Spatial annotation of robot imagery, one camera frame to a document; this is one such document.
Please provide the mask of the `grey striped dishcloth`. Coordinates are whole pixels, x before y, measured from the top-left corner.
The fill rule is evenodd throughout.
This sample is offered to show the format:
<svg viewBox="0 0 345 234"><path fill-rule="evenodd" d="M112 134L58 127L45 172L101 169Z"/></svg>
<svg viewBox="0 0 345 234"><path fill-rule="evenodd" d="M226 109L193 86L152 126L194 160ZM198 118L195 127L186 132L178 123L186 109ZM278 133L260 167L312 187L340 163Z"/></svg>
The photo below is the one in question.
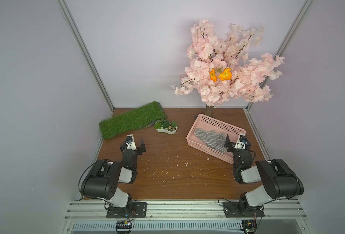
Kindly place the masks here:
<svg viewBox="0 0 345 234"><path fill-rule="evenodd" d="M203 129L195 129L194 135L204 142L207 147L214 149L218 152L225 153L226 148L224 147L226 137L224 133L217 133L214 130L205 131Z"/></svg>

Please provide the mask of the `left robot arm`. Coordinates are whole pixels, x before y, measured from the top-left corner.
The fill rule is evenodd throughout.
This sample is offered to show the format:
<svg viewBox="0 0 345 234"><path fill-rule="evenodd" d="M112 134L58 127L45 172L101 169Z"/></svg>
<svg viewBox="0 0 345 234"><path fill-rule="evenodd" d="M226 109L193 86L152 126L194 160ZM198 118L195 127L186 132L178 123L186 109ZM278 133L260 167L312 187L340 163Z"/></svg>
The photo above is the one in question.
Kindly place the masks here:
<svg viewBox="0 0 345 234"><path fill-rule="evenodd" d="M146 152L145 142L136 146L134 136L127 135L120 145L121 161L98 160L90 165L85 177L80 177L78 190L84 197L102 200L111 216L125 217L133 212L131 195L123 192L119 183L133 184L137 177L138 157Z"/></svg>

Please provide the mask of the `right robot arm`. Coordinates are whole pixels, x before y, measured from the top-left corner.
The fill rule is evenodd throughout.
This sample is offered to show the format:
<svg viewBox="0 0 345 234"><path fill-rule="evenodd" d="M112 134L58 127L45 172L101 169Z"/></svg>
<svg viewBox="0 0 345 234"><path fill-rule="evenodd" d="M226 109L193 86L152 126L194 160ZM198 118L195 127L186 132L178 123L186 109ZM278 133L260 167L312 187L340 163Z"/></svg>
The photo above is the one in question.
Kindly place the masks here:
<svg viewBox="0 0 345 234"><path fill-rule="evenodd" d="M256 161L253 165L256 153L250 147L245 134L240 135L237 142L231 142L226 136L224 148L233 155L235 181L239 184L262 182L253 191L241 194L237 202L224 203L226 209L233 206L241 216L259 215L270 202L304 193L303 183L282 159Z"/></svg>

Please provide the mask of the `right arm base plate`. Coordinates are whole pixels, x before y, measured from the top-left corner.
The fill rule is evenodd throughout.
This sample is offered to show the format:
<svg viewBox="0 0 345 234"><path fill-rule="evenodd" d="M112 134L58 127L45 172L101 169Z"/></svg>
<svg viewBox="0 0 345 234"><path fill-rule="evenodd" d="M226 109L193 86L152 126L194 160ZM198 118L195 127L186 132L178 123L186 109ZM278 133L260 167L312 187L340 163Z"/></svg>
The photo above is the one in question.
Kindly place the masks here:
<svg viewBox="0 0 345 234"><path fill-rule="evenodd" d="M263 206L252 207L242 202L223 202L222 206L227 218L258 218L265 216Z"/></svg>

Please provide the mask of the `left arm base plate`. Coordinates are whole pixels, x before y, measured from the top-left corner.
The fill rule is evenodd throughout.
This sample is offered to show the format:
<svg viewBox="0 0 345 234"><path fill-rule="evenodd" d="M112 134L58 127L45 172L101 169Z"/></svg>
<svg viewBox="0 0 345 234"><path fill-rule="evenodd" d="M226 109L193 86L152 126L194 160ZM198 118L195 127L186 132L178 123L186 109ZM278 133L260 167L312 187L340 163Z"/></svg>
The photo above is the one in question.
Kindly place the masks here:
<svg viewBox="0 0 345 234"><path fill-rule="evenodd" d="M147 211L146 202L131 202L126 207L113 207L107 209L106 218L145 218Z"/></svg>

